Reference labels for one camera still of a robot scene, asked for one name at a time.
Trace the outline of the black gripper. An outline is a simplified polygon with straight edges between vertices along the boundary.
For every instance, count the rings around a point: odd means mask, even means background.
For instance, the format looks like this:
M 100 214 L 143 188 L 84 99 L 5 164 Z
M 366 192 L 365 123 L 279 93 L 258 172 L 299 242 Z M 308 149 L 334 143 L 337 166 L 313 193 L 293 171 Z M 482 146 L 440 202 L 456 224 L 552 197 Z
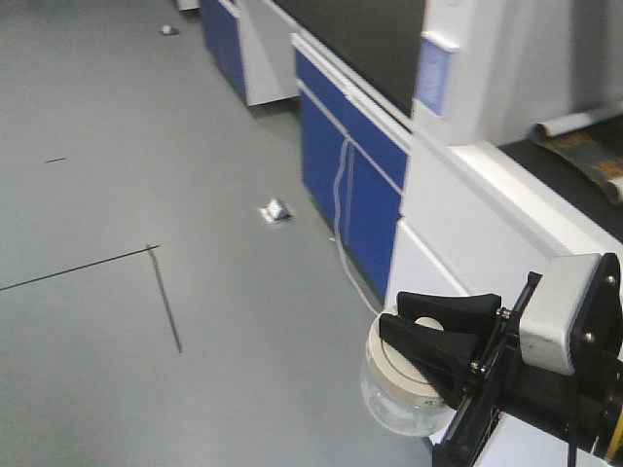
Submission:
M 519 320 L 540 279 L 539 273 L 529 273 L 510 309 L 501 308 L 501 297 L 491 293 L 444 297 L 401 291 L 396 296 L 399 316 L 381 315 L 381 339 L 408 360 L 449 407 L 457 409 L 443 438 L 432 447 L 434 466 L 475 465 L 494 433 L 504 382 L 520 353 Z M 445 331 L 415 323 L 423 318 L 437 321 Z M 477 336 L 490 333 L 463 397 L 479 346 Z

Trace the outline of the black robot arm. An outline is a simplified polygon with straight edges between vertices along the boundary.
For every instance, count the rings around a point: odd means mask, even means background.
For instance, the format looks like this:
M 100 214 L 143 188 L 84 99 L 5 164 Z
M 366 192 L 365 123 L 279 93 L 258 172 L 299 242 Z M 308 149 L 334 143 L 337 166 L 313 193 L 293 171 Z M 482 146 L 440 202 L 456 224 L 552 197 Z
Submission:
M 505 413 L 565 442 L 570 466 L 580 450 L 621 465 L 619 280 L 616 258 L 606 255 L 570 329 L 570 376 L 541 369 L 521 352 L 520 326 L 546 284 L 539 273 L 529 273 L 512 308 L 495 294 L 399 293 L 397 313 L 380 317 L 380 337 L 456 410 L 432 448 L 433 465 L 474 465 Z

